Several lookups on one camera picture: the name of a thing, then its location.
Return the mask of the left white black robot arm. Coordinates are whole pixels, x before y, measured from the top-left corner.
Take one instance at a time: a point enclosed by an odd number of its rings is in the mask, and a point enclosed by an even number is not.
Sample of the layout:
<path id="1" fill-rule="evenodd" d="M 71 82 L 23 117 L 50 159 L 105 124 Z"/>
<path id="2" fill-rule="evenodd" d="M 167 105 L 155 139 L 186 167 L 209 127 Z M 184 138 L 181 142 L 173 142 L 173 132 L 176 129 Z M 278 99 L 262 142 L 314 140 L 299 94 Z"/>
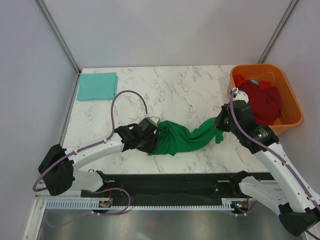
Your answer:
<path id="1" fill-rule="evenodd" d="M 103 157 L 128 150 L 155 153 L 159 139 L 158 123 L 158 117 L 146 117 L 140 123 L 119 126 L 110 138 L 100 138 L 70 148 L 53 145 L 38 167 L 45 190 L 53 197 L 67 191 L 82 190 L 94 192 L 99 197 L 106 196 L 110 185 L 103 172 L 87 172 L 81 168 Z"/>

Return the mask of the green t shirt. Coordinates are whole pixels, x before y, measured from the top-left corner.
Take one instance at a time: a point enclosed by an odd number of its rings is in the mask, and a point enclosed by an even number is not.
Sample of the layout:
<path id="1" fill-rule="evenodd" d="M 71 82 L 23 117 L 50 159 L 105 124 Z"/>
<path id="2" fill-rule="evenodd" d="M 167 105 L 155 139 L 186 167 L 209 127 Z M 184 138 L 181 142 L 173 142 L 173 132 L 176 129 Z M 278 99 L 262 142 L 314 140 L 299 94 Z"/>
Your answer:
<path id="1" fill-rule="evenodd" d="M 172 121 L 158 123 L 159 138 L 154 153 L 148 155 L 171 155 L 188 153 L 200 150 L 212 140 L 220 144 L 223 140 L 223 131 L 216 128 L 214 118 L 204 121 L 199 127 L 190 131 L 187 127 Z"/>

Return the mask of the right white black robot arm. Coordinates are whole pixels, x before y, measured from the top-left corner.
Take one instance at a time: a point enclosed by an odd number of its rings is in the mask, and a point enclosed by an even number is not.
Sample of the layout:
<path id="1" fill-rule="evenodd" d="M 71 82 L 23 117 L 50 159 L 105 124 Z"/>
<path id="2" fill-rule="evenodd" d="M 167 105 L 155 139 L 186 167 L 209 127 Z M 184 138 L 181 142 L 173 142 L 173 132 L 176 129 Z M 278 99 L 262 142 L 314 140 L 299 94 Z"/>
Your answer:
<path id="1" fill-rule="evenodd" d="M 268 169 L 279 191 L 241 171 L 229 184 L 235 197 L 248 195 L 272 212 L 293 236 L 308 233 L 320 221 L 320 195 L 304 180 L 285 153 L 279 138 L 265 124 L 258 124 L 248 95 L 238 88 L 230 91 L 230 102 L 222 105 L 214 119 L 215 127 L 232 133 Z"/>

